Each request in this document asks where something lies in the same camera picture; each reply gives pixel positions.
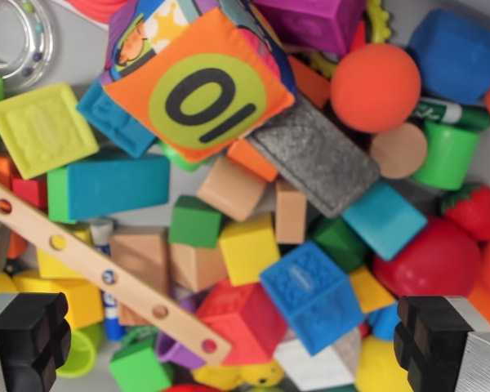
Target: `wooden rod with holes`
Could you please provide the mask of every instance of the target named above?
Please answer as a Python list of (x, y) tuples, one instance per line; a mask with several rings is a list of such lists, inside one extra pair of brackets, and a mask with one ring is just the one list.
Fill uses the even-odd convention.
[[(4, 207), (11, 205), (8, 211)], [(116, 296), (156, 327), (181, 342), (210, 364), (221, 363), (231, 345), (215, 334), (192, 314), (184, 311), (169, 296), (157, 292), (126, 270), (115, 265), (95, 248), (74, 237), (69, 231), (51, 222), (39, 210), (17, 198), (0, 185), (0, 221), (36, 247), (57, 257), (68, 267), (77, 270), (102, 290)], [(51, 237), (61, 236), (65, 247), (53, 248)], [(104, 276), (114, 276), (108, 284)], [(215, 344), (203, 344), (204, 341)], [(211, 353), (203, 347), (215, 348)]]

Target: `purple toy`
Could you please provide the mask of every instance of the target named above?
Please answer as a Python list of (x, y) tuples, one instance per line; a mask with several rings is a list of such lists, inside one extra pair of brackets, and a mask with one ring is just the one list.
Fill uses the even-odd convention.
[(285, 43), (344, 56), (366, 0), (253, 0)]

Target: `blue block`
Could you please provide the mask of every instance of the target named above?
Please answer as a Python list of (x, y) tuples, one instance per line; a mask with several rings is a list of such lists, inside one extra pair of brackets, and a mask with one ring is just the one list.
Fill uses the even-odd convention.
[(394, 329), (399, 323), (398, 302), (370, 313), (368, 323), (372, 326), (372, 335), (382, 341), (393, 341)]
[(114, 102), (95, 81), (76, 109), (98, 131), (117, 146), (139, 158), (156, 140), (156, 136)]
[(260, 278), (310, 355), (363, 321), (348, 276), (311, 241), (283, 256)]
[(490, 89), (490, 30), (444, 10), (419, 25), (408, 50), (423, 87), (444, 98), (475, 105)]
[(386, 261), (394, 258), (427, 222), (412, 204), (381, 181), (343, 212), (343, 219)]

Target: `orange ball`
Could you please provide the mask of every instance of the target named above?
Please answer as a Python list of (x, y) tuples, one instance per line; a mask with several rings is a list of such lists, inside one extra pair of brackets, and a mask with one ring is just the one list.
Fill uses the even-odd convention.
[(369, 44), (338, 65), (331, 83), (331, 102), (343, 123), (355, 130), (379, 133), (401, 126), (416, 108), (421, 75), (400, 47)]

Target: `red strawberry toy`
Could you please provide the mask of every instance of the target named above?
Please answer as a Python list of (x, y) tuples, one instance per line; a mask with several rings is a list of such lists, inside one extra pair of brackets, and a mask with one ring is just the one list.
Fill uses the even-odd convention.
[(443, 197), (441, 213), (476, 241), (490, 241), (490, 187), (464, 184)]

